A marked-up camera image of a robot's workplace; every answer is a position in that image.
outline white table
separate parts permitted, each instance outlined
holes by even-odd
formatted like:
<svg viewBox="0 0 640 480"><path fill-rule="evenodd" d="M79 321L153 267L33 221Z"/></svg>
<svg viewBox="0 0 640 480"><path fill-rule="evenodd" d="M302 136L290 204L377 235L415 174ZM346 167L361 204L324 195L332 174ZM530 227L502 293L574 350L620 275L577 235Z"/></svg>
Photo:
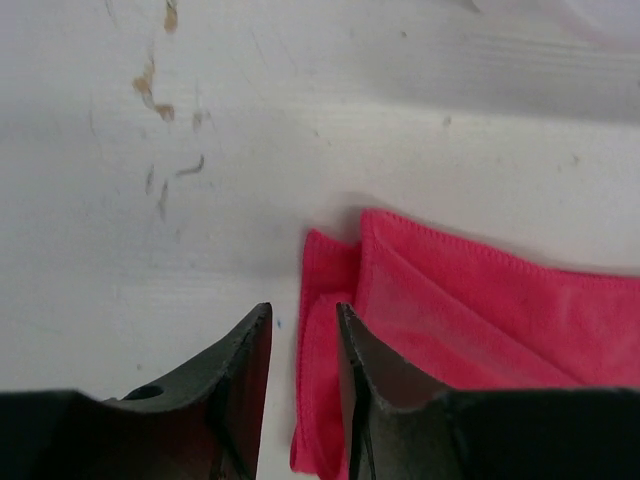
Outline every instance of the white table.
<svg viewBox="0 0 640 480"><path fill-rule="evenodd" d="M121 396L269 300L260 474L288 478L309 226L352 238L386 205L639 272L640 56L462 2L181 0L172 35L164 0L6 5L0 388ZM132 88L149 52L170 124Z"/></svg>

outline pink microfiber cloth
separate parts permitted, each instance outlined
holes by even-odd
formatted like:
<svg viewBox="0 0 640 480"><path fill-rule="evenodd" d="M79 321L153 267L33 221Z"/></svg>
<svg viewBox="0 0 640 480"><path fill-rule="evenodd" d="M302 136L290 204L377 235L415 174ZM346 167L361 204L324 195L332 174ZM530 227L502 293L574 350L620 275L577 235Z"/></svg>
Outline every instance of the pink microfiber cloth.
<svg viewBox="0 0 640 480"><path fill-rule="evenodd" d="M367 210L362 243L304 250L291 468L346 479L336 304L459 389L640 385L640 279L540 267Z"/></svg>

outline black plastic part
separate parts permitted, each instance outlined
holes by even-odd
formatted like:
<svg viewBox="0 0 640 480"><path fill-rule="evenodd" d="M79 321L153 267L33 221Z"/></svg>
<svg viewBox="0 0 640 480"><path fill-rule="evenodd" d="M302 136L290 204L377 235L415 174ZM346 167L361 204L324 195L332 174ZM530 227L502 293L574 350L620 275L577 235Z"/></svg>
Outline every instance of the black plastic part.
<svg viewBox="0 0 640 480"><path fill-rule="evenodd" d="M640 478L638 391L454 391L338 320L350 480Z"/></svg>
<svg viewBox="0 0 640 480"><path fill-rule="evenodd" d="M0 395L0 478L254 479L271 306L122 400Z"/></svg>

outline stain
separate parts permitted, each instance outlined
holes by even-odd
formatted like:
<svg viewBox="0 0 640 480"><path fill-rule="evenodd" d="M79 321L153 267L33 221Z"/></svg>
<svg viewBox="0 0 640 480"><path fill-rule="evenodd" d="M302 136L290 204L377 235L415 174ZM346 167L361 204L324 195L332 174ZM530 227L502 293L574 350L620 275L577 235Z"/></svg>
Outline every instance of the stain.
<svg viewBox="0 0 640 480"><path fill-rule="evenodd" d="M104 6L107 9L107 13L109 14L109 18L111 18L113 25L117 27L118 20L116 20L116 15L113 12L113 4L111 3L111 0L104 0Z"/></svg>
<svg viewBox="0 0 640 480"><path fill-rule="evenodd" d="M147 181L144 186L144 193L147 195L151 195L153 193L153 177L154 177L154 167L151 165L149 167L149 171L147 172Z"/></svg>
<svg viewBox="0 0 640 480"><path fill-rule="evenodd" d="M164 31L168 34L178 29L178 0L166 0L166 13L164 16Z"/></svg>
<svg viewBox="0 0 640 480"><path fill-rule="evenodd" d="M158 113L158 115L160 115L160 118L167 123L173 122L176 118L176 111L171 104L162 103L160 105L156 105L153 109Z"/></svg>
<svg viewBox="0 0 640 480"><path fill-rule="evenodd" d="M204 120L211 120L211 113L209 113L208 110L198 109L193 112L193 116L191 117L191 128L193 129L193 133L198 133Z"/></svg>
<svg viewBox="0 0 640 480"><path fill-rule="evenodd" d="M256 38L256 34L253 33L253 30L251 30L251 36L253 37L253 43L256 46L256 50L260 54L260 58L262 59L262 63L267 68L267 70L269 70L269 65L267 65L267 61L264 58L264 53L262 52L262 48L260 48L260 43L258 42L258 39Z"/></svg>
<svg viewBox="0 0 640 480"><path fill-rule="evenodd" d="M184 170L178 170L176 172L176 177L182 177L183 175L193 175L196 173L200 173L204 168L204 155L200 155L200 161L198 165L191 168L185 168Z"/></svg>
<svg viewBox="0 0 640 480"><path fill-rule="evenodd" d="M156 64L152 55L149 55L149 61L145 64L142 75L136 77L131 82L133 89L142 97L142 103L149 110L153 110L165 122L173 122L176 118L176 112L173 105L168 103L156 105L153 100L153 77L156 73Z"/></svg>
<svg viewBox="0 0 640 480"><path fill-rule="evenodd" d="M152 95L151 90L153 88L153 76L156 73L156 64L152 56L149 56L149 61L145 64L142 75L133 79L131 85L133 89L144 97L144 95Z"/></svg>
<svg viewBox="0 0 640 480"><path fill-rule="evenodd" d="M89 106L89 131L91 132L91 135L98 138L96 130L93 128L93 101L91 101L91 105Z"/></svg>
<svg viewBox="0 0 640 480"><path fill-rule="evenodd" d="M158 200L158 204L156 208L158 209L158 213L160 214L160 218L162 221L166 221L167 219L167 200L169 199L169 180L164 181L164 185L162 185L162 192L160 193L160 200Z"/></svg>

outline hole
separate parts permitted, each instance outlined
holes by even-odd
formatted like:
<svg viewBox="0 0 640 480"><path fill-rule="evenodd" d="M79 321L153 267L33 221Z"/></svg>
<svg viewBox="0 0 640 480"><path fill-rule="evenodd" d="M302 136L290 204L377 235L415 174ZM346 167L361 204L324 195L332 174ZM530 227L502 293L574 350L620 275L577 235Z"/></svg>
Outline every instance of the hole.
<svg viewBox="0 0 640 480"><path fill-rule="evenodd" d="M157 397L164 393L164 389L157 385L145 385L140 388L136 388L133 392L123 398L123 400L147 400L149 398Z"/></svg>

